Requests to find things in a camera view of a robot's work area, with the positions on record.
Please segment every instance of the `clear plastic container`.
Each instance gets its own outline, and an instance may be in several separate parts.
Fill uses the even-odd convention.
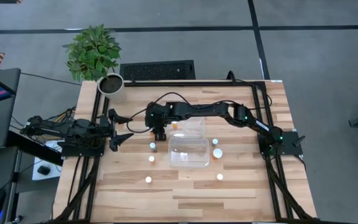
[[[168,142],[171,166],[203,168],[209,164],[209,142],[206,138],[172,137]]]
[[[189,118],[185,121],[177,122],[177,128],[171,124],[169,132],[170,137],[200,139],[205,133],[205,119],[204,117]]]

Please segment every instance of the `black cable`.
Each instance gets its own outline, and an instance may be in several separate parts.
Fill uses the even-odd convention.
[[[71,193],[73,192],[74,180],[75,180],[75,176],[77,175],[77,168],[78,168],[78,164],[80,163],[80,159],[81,159],[81,156],[78,157],[77,163],[75,164],[73,180],[71,181],[70,193],[68,194],[67,206],[68,206],[68,204],[70,204]]]
[[[13,117],[12,116],[12,118],[13,118],[13,120],[14,120],[14,122],[16,123],[16,124],[18,124],[18,125],[20,125],[20,126],[24,126],[22,123],[20,123],[15,117]]]
[[[299,161],[301,161],[301,162],[303,163],[303,166],[305,167],[305,171],[306,171],[306,164],[305,164],[305,162],[303,161],[303,159],[301,159],[301,158],[299,157],[299,155],[293,155],[293,156],[295,156]]]
[[[14,129],[17,129],[17,130],[21,131],[21,129],[20,129],[20,128],[17,128],[17,127],[15,127],[15,126],[11,125],[11,124],[10,124],[10,127],[12,127],[12,128],[14,128]]]
[[[210,107],[210,106],[214,106],[214,105],[216,105],[216,104],[223,103],[223,102],[236,103],[236,102],[234,102],[234,101],[232,101],[232,100],[219,100],[219,101],[214,102],[214,103],[211,103],[211,104],[209,104],[209,105],[207,105],[207,106],[197,107],[197,106],[193,106],[191,103],[189,103],[189,101],[187,101],[186,98],[183,97],[181,94],[175,93],[175,92],[168,92],[168,93],[166,93],[166,94],[160,96],[160,97],[159,97],[157,100],[155,100],[153,103],[157,103],[158,101],[160,101],[162,98],[166,97],[166,96],[169,95],[169,94],[174,94],[174,95],[176,95],[176,96],[179,96],[181,99],[183,99],[183,101],[184,101],[187,105],[189,105],[190,107],[192,107],[192,108],[194,108],[194,109],[205,109],[205,108],[208,108],[208,107]],[[133,119],[136,115],[140,114],[141,112],[143,112],[143,111],[145,111],[145,110],[147,110],[147,109],[148,109],[148,107],[146,107],[145,109],[143,109],[143,110],[137,112],[136,114],[132,115],[132,116],[130,117],[130,119]],[[134,131],[134,130],[132,130],[132,129],[129,127],[128,124],[129,124],[129,122],[127,122],[127,124],[126,124],[126,125],[127,125],[127,129],[128,129],[130,132],[133,132],[133,133],[145,133],[145,132],[147,132],[147,131],[149,131],[149,130],[151,129],[151,128],[149,128],[149,129],[144,130],[144,131]]]
[[[57,118],[57,117],[59,117],[59,116],[65,114],[65,113],[67,113],[67,111],[71,111],[71,112],[72,112],[72,111],[75,110],[76,108],[77,108],[77,105],[73,106],[72,108],[68,108],[67,110],[65,110],[64,112],[62,112],[62,113],[60,113],[60,114],[58,114],[58,115],[51,116],[50,118],[48,118],[48,119],[46,119],[46,120],[48,121],[48,120],[50,120],[50,119]]]
[[[52,202],[51,210],[50,210],[50,219],[53,220],[53,204],[55,203],[55,199]]]
[[[267,109],[267,108],[271,107],[271,105],[273,104],[273,100],[272,100],[272,98],[269,96],[269,94],[267,94],[267,92],[266,92],[265,90],[261,89],[259,86],[255,85],[255,84],[253,84],[253,83],[250,83],[250,82],[247,82],[247,81],[244,81],[244,80],[236,79],[236,81],[248,83],[248,84],[250,84],[250,85],[252,85],[252,86],[258,88],[262,93],[265,93],[265,94],[266,94],[267,98],[268,98],[269,101],[270,101],[267,107],[264,107],[264,106],[263,106],[263,107],[258,107],[258,108],[249,108],[250,110]]]
[[[72,82],[67,82],[67,81],[62,81],[62,80],[56,80],[56,79],[53,79],[53,78],[42,77],[42,76],[40,76],[40,75],[28,74],[28,73],[24,73],[24,72],[21,72],[21,74],[23,74],[23,75],[28,75],[28,76],[32,76],[32,77],[44,78],[44,79],[46,79],[46,80],[51,80],[51,81],[55,81],[55,82],[61,82],[61,83],[67,83],[67,84],[72,84],[72,85],[81,86],[81,84],[78,84],[78,83],[72,83]]]
[[[40,161],[36,162],[35,164],[32,164],[32,165],[26,167],[24,170],[20,171],[19,174],[23,173],[24,171],[30,169],[31,167],[35,166],[36,164],[38,164],[38,163],[40,163],[40,162],[42,162],[42,161],[43,161],[43,160],[40,160]],[[7,184],[9,184],[10,182],[12,182],[12,179],[9,180],[6,184],[4,184],[4,185],[1,187],[1,189],[3,189],[3,188],[4,188]]]

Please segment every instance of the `gray carpet floor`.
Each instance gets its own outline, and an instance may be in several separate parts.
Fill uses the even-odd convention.
[[[358,1],[258,0],[260,26],[358,25]],[[0,29],[106,27],[251,26],[242,0],[25,0],[0,4]],[[73,82],[63,44],[74,34],[0,34],[1,69]],[[251,30],[131,32],[115,34],[120,63],[194,60],[197,79],[261,79]],[[305,135],[307,174],[318,216],[358,223],[358,30],[261,31],[271,79],[283,80],[295,127]],[[78,86],[21,77],[14,116],[51,116],[76,104]],[[21,194],[23,223],[46,220],[55,185]]]

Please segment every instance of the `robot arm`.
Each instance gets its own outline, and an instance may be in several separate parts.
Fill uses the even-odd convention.
[[[63,142],[58,142],[63,148],[63,156],[78,156],[79,153],[84,156],[100,156],[104,152],[105,138],[111,138],[110,149],[116,152],[117,147],[133,135],[117,135],[115,129],[116,123],[122,124],[131,120],[119,116],[114,109],[109,110],[108,118],[101,116],[99,124],[86,119],[56,123],[34,116],[27,121],[21,134],[29,137],[48,134],[64,139]]]
[[[282,144],[282,129],[269,127],[256,119],[251,110],[238,103],[216,103],[212,105],[189,105],[185,102],[168,102],[165,106],[158,103],[149,103],[146,109],[145,125],[152,128],[156,141],[167,139],[164,127],[172,121],[183,121],[197,116],[219,116],[229,124],[238,127],[248,127],[266,137],[271,146]]]

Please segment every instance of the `soil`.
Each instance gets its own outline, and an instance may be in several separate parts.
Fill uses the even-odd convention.
[[[120,89],[122,80],[116,76],[109,76],[102,80],[100,89],[104,93],[114,93]]]

